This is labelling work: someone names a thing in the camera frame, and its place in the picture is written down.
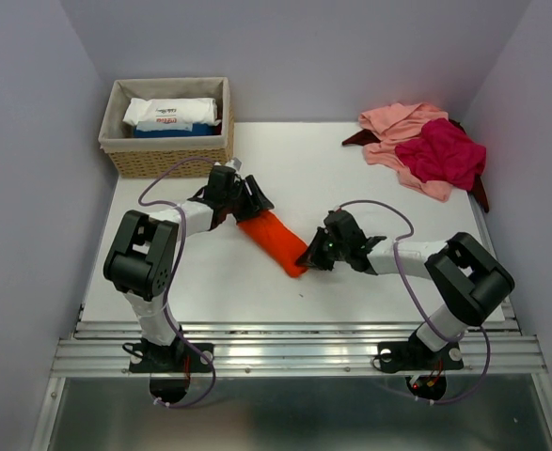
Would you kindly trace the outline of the orange t-shirt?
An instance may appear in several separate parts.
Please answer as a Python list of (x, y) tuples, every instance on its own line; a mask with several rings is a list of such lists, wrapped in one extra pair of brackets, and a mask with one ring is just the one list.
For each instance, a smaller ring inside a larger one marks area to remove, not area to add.
[(237, 226), (289, 277), (299, 278), (308, 270), (296, 264), (308, 245), (269, 210), (262, 211), (257, 217), (240, 221)]

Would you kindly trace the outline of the woven wicker basket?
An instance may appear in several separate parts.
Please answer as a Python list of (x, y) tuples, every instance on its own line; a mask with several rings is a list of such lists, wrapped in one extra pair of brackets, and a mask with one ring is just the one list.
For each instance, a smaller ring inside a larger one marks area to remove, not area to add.
[[(140, 98), (213, 98), (221, 124), (217, 132), (199, 137), (136, 138), (123, 122), (130, 100)], [(113, 83), (98, 141), (118, 173), (129, 179), (155, 178), (189, 157), (225, 163), (234, 153), (234, 114), (229, 79), (186, 77), (122, 79)]]

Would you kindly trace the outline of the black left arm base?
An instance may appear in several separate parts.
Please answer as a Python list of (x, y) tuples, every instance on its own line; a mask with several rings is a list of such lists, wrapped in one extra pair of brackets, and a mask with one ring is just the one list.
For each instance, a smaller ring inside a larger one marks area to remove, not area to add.
[[(121, 349), (129, 356), (129, 373), (150, 377), (149, 391), (155, 405), (184, 409), (203, 401), (216, 385), (213, 344), (201, 343), (198, 347), (200, 354), (178, 340), (170, 346), (159, 346), (141, 339), (135, 343), (125, 342)], [(194, 372), (209, 374), (211, 381), (201, 395), (191, 398)]]

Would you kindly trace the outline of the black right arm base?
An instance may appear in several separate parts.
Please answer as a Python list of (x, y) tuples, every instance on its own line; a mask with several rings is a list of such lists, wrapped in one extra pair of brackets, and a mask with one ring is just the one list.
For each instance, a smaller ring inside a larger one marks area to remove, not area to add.
[(371, 366), (385, 374), (406, 372), (405, 384), (418, 400), (441, 401), (447, 391), (449, 371), (465, 367), (463, 355), (456, 343), (445, 343), (432, 351), (415, 334), (404, 341), (384, 341), (377, 345)]

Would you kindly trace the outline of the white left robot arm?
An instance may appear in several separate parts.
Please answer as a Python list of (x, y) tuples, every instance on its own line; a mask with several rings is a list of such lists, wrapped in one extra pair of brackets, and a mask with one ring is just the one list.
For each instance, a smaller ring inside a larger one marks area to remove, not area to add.
[(103, 264), (103, 277), (129, 302), (142, 338), (153, 345), (151, 359), (164, 370), (183, 361), (184, 348), (177, 342), (181, 326), (170, 314), (167, 292), (186, 240), (217, 228), (230, 215), (244, 222), (274, 208), (255, 178), (240, 174), (241, 166), (236, 158), (215, 163), (206, 184), (181, 204), (139, 197), (143, 207), (166, 208), (127, 211)]

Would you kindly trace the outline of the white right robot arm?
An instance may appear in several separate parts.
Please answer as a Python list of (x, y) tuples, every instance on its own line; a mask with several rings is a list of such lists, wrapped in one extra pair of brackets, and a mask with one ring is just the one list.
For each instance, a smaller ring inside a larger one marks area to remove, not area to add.
[[(418, 312), (422, 324), (407, 344), (410, 361), (428, 366), (441, 350), (470, 327), (479, 327), (512, 293), (509, 272), (470, 234), (458, 232), (446, 241), (409, 241), (410, 234), (394, 240), (367, 236), (346, 210), (331, 211), (307, 250), (296, 260), (301, 267), (331, 271), (344, 261), (356, 272), (397, 274)], [(408, 278), (430, 280), (443, 301), (427, 315), (411, 290)]]

